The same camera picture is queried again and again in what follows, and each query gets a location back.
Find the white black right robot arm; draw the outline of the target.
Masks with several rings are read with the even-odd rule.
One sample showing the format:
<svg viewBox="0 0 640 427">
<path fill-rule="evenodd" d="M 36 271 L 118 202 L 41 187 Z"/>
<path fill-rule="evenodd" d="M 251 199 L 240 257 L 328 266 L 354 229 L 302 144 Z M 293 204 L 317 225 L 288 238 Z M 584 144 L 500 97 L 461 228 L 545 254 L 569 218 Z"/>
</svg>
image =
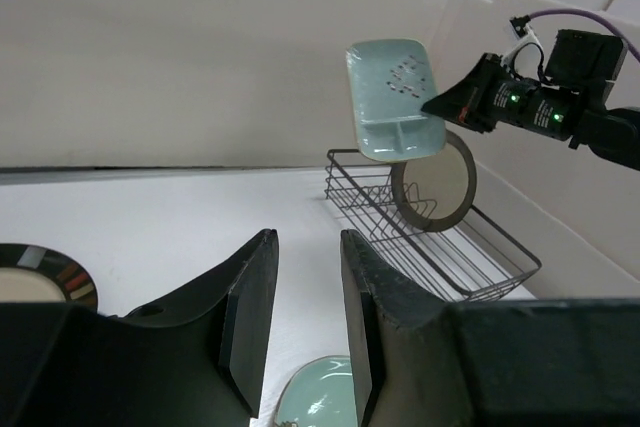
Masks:
<svg viewBox="0 0 640 427">
<path fill-rule="evenodd" d="M 440 153 L 445 126 L 498 123 L 637 169 L 639 112 L 605 105 L 621 35 L 562 30 L 534 78 L 516 52 L 484 54 L 443 93 L 424 46 L 358 42 L 346 63 L 364 156 L 399 163 Z M 635 299 L 447 302 L 398 272 L 356 231 L 341 234 L 356 418 L 361 426 L 635 426 Z"/>
</svg>

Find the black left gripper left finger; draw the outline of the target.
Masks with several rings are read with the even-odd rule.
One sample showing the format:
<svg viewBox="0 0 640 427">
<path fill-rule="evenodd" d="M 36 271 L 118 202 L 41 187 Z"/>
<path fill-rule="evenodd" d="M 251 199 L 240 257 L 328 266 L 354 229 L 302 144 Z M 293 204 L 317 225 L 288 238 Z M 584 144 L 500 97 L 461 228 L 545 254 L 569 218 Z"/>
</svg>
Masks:
<svg viewBox="0 0 640 427">
<path fill-rule="evenodd" d="M 1 307 L 5 426 L 246 426 L 260 410 L 279 240 L 128 315 L 78 303 Z"/>
</svg>

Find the teal round flower plate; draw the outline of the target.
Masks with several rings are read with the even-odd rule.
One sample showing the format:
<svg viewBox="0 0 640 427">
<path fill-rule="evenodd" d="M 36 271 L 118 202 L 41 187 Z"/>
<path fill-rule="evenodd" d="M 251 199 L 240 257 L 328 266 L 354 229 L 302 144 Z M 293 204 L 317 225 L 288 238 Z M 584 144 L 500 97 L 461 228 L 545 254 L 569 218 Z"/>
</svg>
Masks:
<svg viewBox="0 0 640 427">
<path fill-rule="evenodd" d="M 284 388 L 273 426 L 356 427 L 351 359 L 326 356 L 302 366 Z"/>
</svg>

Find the teal rectangular divided plate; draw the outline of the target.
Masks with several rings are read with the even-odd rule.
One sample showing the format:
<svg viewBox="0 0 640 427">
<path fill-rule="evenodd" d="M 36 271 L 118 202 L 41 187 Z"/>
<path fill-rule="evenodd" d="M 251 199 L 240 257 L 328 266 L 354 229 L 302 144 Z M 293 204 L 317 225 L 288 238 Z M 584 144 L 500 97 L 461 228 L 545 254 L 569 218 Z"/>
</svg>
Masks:
<svg viewBox="0 0 640 427">
<path fill-rule="evenodd" d="M 413 39 L 356 42 L 346 65 L 359 151 L 396 163 L 439 153 L 446 142 L 443 119 L 422 112 L 437 96 L 425 46 Z"/>
</svg>

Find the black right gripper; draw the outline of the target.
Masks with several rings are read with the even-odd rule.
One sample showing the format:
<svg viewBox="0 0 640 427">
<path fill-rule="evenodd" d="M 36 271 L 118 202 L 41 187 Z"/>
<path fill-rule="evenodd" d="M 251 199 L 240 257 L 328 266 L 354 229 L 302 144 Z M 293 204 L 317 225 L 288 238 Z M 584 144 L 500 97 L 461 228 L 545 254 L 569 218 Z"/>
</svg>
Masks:
<svg viewBox="0 0 640 427">
<path fill-rule="evenodd" d="M 421 112 L 464 122 L 489 133 L 505 123 L 559 141 L 573 136 L 594 94 L 605 96 L 608 69 L 594 62 L 552 60 L 548 84 L 517 77 L 495 56 L 486 55 L 457 84 L 425 102 Z"/>
</svg>

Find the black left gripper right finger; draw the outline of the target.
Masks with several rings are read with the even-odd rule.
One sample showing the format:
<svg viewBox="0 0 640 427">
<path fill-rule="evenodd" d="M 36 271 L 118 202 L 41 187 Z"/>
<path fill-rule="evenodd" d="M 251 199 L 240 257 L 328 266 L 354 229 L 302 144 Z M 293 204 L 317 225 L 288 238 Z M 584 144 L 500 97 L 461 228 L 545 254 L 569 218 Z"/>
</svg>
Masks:
<svg viewBox="0 0 640 427">
<path fill-rule="evenodd" d="M 635 426 L 635 299 L 446 302 L 340 236 L 361 426 Z"/>
</svg>

